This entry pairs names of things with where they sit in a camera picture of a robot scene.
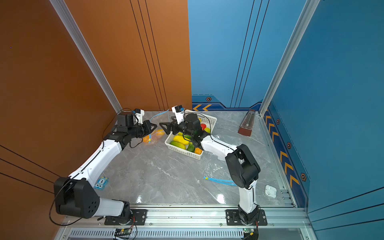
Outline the orange yellow mango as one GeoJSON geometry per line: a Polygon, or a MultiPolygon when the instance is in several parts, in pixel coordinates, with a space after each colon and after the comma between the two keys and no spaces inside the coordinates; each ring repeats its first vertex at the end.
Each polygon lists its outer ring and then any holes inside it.
{"type": "Polygon", "coordinates": [[[164,130],[155,130],[152,134],[145,136],[143,142],[146,144],[155,144],[164,134],[164,130]]]}

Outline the clear zip-top bag blue zipper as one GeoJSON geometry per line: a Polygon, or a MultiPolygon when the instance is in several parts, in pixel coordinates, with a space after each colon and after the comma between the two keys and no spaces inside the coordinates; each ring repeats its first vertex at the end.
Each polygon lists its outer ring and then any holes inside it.
{"type": "Polygon", "coordinates": [[[152,133],[150,133],[149,135],[147,135],[143,138],[144,144],[154,145],[156,142],[158,142],[165,135],[165,131],[162,129],[162,127],[160,127],[160,122],[159,122],[159,120],[161,120],[163,118],[170,120],[170,111],[169,110],[159,112],[150,118],[150,122],[152,124],[156,124],[158,126],[152,131],[152,133]]]}

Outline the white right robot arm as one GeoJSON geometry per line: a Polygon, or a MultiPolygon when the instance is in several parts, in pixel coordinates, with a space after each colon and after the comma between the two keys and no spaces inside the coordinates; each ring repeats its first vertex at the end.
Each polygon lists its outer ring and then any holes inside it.
{"type": "Polygon", "coordinates": [[[205,121],[212,130],[212,117],[197,112],[175,113],[171,122],[160,123],[167,135],[187,134],[192,143],[202,151],[210,152],[226,162],[234,184],[239,187],[239,218],[244,225],[257,223],[260,206],[256,200],[256,186],[261,168],[248,146],[225,143],[201,127],[205,121]]]}

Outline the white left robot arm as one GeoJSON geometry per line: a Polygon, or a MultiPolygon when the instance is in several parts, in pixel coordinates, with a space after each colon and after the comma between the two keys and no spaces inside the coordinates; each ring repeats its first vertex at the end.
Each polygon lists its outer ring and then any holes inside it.
{"type": "Polygon", "coordinates": [[[157,128],[156,124],[143,120],[144,115],[144,110],[139,109],[117,113],[112,120],[114,127],[103,135],[98,149],[68,177],[55,181],[52,210],[79,220],[98,217],[109,224],[132,224],[134,216],[129,202],[101,198],[94,187],[105,168],[132,139],[142,140],[157,128]]]}

